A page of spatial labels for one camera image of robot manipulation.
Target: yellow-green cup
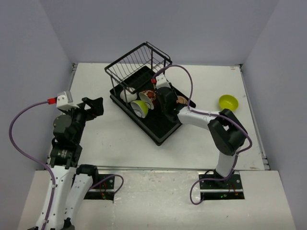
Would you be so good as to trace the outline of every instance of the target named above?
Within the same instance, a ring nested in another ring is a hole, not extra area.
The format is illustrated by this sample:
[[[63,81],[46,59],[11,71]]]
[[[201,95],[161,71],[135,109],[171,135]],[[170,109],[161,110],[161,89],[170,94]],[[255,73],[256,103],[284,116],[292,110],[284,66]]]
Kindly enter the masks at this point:
[[[221,109],[235,111],[239,107],[239,102],[234,96],[226,94],[220,97],[219,105]]]
[[[147,116],[148,106],[146,105],[146,102],[141,100],[136,100],[130,102],[130,105],[138,117],[145,118]]]

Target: gray wall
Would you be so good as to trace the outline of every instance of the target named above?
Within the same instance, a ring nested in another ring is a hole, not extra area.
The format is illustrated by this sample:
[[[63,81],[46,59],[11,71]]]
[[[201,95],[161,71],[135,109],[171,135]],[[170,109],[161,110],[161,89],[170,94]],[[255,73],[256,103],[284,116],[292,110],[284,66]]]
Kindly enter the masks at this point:
[[[41,0],[68,57],[110,62],[149,41],[181,64],[239,64],[278,0]]]
[[[23,108],[68,87],[71,63],[37,0],[0,3],[0,228],[17,229],[36,164],[10,144],[9,124]],[[54,106],[29,111],[13,131],[22,149],[45,161]]]
[[[243,66],[269,163],[307,229],[307,1],[281,0]]]

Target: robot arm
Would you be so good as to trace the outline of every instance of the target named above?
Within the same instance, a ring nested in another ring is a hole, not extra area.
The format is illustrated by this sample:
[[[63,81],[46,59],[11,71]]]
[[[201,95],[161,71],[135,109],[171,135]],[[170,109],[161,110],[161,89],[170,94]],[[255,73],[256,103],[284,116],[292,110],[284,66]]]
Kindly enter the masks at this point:
[[[73,104],[71,93],[62,92],[54,100],[57,108],[64,113],[53,123],[50,168],[56,184],[53,185],[50,179],[43,209],[35,227],[30,230],[74,230],[73,224],[80,204],[98,178],[96,166],[81,165],[77,168],[77,165],[85,123],[104,113],[103,98],[82,98],[82,103]]]
[[[214,143],[220,151],[218,164],[215,168],[215,176],[219,178],[228,176],[234,165],[236,153],[240,150],[246,139],[244,134],[231,122],[223,119],[223,117],[227,117],[245,130],[236,116],[228,109],[224,109],[221,112],[209,112],[198,109],[191,111],[187,105],[176,103],[177,95],[175,90],[164,75],[157,76],[156,81],[153,81],[153,83],[156,87],[162,113],[170,121],[194,125],[210,131]],[[221,117],[215,117],[211,114],[220,114]]]

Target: white connector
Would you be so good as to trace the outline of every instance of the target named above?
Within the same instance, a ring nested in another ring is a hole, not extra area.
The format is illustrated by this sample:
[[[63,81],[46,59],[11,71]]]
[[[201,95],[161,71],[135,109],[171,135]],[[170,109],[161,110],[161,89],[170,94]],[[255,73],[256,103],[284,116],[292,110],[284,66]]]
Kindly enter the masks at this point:
[[[79,108],[73,103],[71,92],[60,92],[57,96],[57,108],[60,110],[68,111],[72,108]]]
[[[157,89],[160,89],[162,87],[171,88],[171,86],[169,85],[169,82],[167,81],[167,79],[164,75],[160,75],[160,76],[156,77],[155,79],[157,80],[157,83],[156,83]]]

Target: black tray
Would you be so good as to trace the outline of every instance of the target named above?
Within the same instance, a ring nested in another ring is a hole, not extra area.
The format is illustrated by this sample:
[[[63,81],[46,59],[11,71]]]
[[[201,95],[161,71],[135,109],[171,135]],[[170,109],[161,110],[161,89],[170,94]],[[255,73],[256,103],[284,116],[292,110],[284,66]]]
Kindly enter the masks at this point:
[[[138,88],[137,95],[139,92],[144,90],[153,90],[154,86],[151,83],[151,78],[155,72],[153,72],[147,66],[142,67],[137,72],[132,74],[130,77],[124,80],[125,84],[129,87]],[[178,129],[181,124],[170,122],[158,108],[154,110],[149,110],[145,118],[139,118],[134,111],[132,110],[130,104],[126,104],[120,97],[120,92],[123,90],[121,85],[117,85],[110,90],[110,98],[112,101],[117,104],[149,137],[160,146],[162,143]],[[176,90],[178,96],[183,96],[188,99],[184,94],[179,90]],[[190,102],[190,106],[195,108],[196,105],[194,102]]]

